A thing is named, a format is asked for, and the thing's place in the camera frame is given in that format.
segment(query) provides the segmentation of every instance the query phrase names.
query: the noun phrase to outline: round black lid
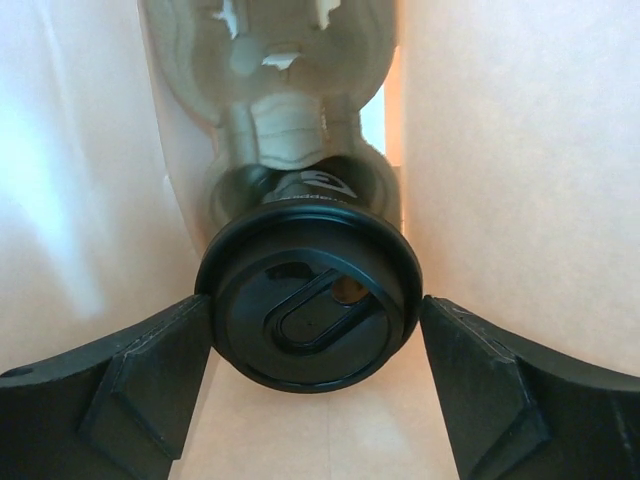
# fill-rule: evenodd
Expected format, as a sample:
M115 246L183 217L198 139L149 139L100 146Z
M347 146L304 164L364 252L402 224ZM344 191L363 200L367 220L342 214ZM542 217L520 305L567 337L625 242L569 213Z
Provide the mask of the round black lid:
M378 370L413 331L418 262L400 233L365 210L280 201L225 227L196 293L213 297L214 347L247 377L325 392Z

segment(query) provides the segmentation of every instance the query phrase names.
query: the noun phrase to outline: white logo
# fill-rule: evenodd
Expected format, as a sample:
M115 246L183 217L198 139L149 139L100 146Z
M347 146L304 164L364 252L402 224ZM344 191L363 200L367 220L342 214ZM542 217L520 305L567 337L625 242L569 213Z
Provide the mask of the white logo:
M315 187L327 188L329 190L334 190L336 192L343 193L345 195L349 195L353 198L358 198L358 196L354 193L353 190L333 175L326 172L319 172L317 170L304 170L300 172L300 178L307 185L313 185Z

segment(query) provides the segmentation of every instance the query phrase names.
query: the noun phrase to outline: white wall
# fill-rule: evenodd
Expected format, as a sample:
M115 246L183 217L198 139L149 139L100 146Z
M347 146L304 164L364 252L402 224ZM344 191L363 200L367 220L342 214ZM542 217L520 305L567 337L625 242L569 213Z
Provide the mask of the white wall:
M640 374L640 9L406 3L408 226L426 290Z

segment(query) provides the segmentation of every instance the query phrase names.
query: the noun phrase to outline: black can lid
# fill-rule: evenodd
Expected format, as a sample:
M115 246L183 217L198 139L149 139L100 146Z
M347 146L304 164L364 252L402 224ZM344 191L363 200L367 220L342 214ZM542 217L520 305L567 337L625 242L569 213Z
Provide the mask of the black can lid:
M281 201L231 222L196 282L216 350L247 377L300 393L378 370L413 331L418 262L390 224L331 201Z

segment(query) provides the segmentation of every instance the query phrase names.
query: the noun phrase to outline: can lid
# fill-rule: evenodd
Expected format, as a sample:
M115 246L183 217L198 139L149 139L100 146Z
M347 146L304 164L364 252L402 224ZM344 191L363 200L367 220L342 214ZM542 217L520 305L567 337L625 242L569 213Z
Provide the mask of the can lid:
M300 393L378 370L413 331L420 268L400 233L331 201L264 205L207 250L197 293L212 295L216 350L247 377Z

